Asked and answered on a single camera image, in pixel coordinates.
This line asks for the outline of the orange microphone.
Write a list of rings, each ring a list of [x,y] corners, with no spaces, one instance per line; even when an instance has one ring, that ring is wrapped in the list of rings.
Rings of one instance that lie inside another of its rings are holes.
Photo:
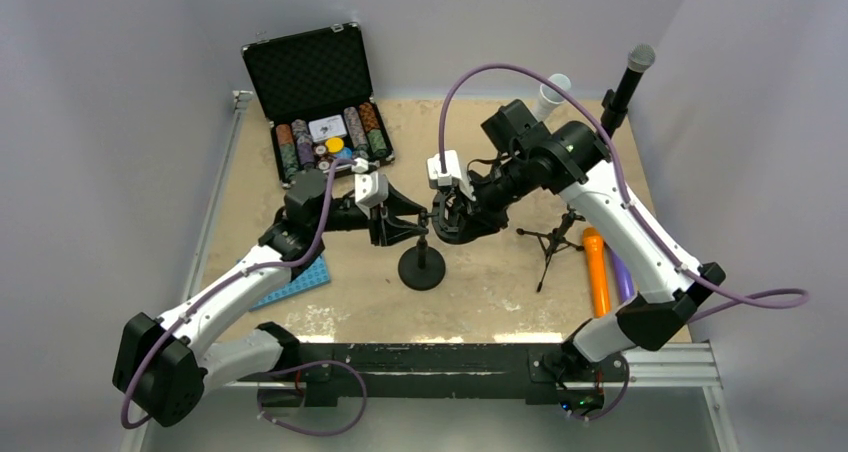
[[[587,259],[594,317],[601,318],[611,310],[604,253],[605,243],[594,227],[587,227],[582,234],[582,246]]]

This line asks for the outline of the black shock mount round stand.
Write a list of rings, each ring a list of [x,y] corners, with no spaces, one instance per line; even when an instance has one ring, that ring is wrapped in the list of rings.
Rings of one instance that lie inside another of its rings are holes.
[[[433,199],[431,210],[422,218],[428,219],[437,237],[437,193]],[[443,218],[456,222],[459,218]],[[438,286],[446,276],[447,266],[443,255],[432,247],[427,235],[419,237],[416,244],[407,249],[398,262],[398,274],[401,282],[416,291],[431,290]]]

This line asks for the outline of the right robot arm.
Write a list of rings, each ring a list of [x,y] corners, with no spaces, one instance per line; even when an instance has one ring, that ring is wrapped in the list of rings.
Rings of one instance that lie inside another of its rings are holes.
[[[427,161],[436,235],[461,245],[495,234],[506,227],[510,205],[545,189],[600,233],[638,286],[634,298],[565,340],[561,364],[569,376],[584,379],[633,347],[662,348],[710,296],[709,287],[725,280],[717,263],[686,253],[636,196],[622,198],[628,187],[618,184],[609,148],[586,124],[571,121],[551,132],[515,100],[482,128],[502,155],[488,175],[468,172],[453,150]]]

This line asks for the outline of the black tripod shock mount stand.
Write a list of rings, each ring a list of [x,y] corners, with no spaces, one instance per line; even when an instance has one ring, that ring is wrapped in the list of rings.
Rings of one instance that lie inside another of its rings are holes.
[[[529,231],[524,228],[516,229],[516,233],[519,236],[534,237],[539,243],[539,246],[544,254],[544,268],[536,286],[537,293],[540,293],[543,289],[544,281],[547,276],[550,263],[555,254],[569,248],[574,249],[576,251],[584,250],[584,247],[582,245],[570,241],[566,237],[566,235],[576,223],[585,221],[586,218],[583,215],[579,214],[577,210],[572,206],[567,205],[566,212],[561,216],[559,225],[553,228],[550,232],[542,233],[536,231]]]

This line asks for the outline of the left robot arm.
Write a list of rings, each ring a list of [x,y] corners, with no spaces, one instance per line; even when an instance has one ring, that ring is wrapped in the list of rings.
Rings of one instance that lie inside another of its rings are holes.
[[[299,342],[280,326],[260,325],[238,341],[217,340],[261,298],[312,265],[324,250],[324,232],[366,230],[380,247],[426,235],[425,206],[398,192],[384,174],[356,174],[340,198],[332,195],[333,179],[321,171],[300,173],[272,225],[227,274],[157,317],[138,313],[128,320],[112,378],[124,395],[124,428],[150,419],[174,425],[208,392],[244,376],[292,377]]]

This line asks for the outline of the purple microphone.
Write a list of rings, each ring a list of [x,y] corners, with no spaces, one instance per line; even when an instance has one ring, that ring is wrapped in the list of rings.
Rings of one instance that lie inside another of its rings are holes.
[[[633,279],[623,260],[612,249],[609,250],[609,256],[617,282],[619,300],[622,303],[627,302],[636,295]]]

